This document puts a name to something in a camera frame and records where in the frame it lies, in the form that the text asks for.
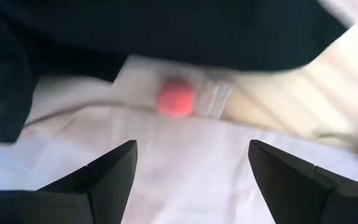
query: black cloth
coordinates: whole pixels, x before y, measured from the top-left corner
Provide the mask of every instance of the black cloth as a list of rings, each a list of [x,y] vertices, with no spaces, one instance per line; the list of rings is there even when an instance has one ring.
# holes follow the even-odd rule
[[[0,141],[18,137],[43,73],[113,81],[128,54],[285,70],[345,30],[316,0],[0,0]]]

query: pink ball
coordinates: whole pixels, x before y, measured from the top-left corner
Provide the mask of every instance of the pink ball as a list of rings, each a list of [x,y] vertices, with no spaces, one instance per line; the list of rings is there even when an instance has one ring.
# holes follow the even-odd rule
[[[168,82],[158,94],[158,112],[174,118],[188,116],[193,111],[194,95],[191,85],[180,81]]]

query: wrinkled fabric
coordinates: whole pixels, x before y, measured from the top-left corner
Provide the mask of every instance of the wrinkled fabric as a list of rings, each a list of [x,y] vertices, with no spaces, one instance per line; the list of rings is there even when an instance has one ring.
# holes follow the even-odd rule
[[[128,224],[273,224],[249,164],[251,139],[358,181],[358,154],[344,149],[123,106],[58,114],[24,133],[17,144],[0,147],[0,189],[39,189],[136,139],[137,169],[122,220]]]
[[[315,0],[0,0],[0,142],[17,139],[44,73],[113,82],[129,54],[286,70],[345,30]]]

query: white fabric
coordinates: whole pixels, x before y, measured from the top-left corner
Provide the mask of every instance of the white fabric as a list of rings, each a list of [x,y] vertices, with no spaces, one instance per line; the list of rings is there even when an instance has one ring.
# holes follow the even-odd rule
[[[41,79],[27,122],[79,106],[120,103],[154,110],[165,81],[180,78],[195,89],[199,118],[219,119],[232,86],[214,80],[205,68],[131,56],[113,84],[90,77],[53,76]]]
[[[88,107],[27,128],[0,147],[0,189],[37,189],[129,139],[139,159],[123,223],[273,223],[247,158],[260,139],[358,181],[358,155],[256,128]]]
[[[342,23],[358,24],[358,0],[318,0]]]

